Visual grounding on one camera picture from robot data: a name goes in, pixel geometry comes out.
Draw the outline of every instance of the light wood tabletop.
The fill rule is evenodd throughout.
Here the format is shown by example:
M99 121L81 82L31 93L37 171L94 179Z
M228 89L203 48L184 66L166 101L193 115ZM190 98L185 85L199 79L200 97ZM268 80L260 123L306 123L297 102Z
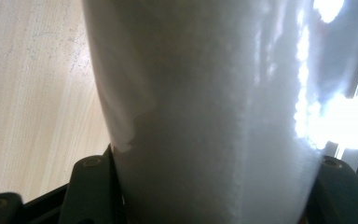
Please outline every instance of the light wood tabletop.
M29 202L108 144L81 1L0 0L0 192Z

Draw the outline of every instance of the black object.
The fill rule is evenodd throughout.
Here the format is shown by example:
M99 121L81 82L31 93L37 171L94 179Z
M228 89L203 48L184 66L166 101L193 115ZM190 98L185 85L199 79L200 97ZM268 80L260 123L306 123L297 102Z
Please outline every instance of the black object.
M348 164L324 157L305 214L309 224L358 223L358 176ZM110 147L78 161L68 185L27 204L0 194L0 223L127 223Z

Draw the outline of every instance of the wood grain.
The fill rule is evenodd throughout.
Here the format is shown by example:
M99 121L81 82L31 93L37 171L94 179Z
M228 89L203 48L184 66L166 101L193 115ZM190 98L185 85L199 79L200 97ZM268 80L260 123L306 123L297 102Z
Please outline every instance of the wood grain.
M81 2L0 0L0 192L28 202L108 143Z

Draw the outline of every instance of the plastic-wrapped roll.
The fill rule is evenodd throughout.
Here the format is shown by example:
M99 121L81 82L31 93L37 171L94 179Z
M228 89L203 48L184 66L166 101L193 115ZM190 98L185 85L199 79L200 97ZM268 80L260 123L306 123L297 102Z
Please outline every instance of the plastic-wrapped roll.
M130 223L296 223L320 158L312 1L84 8Z

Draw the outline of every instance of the wooden surface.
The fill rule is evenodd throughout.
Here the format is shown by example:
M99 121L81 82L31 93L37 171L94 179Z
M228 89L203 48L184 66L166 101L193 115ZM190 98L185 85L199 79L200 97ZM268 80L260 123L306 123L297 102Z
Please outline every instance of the wooden surface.
M28 202L108 143L81 2L0 0L0 192Z

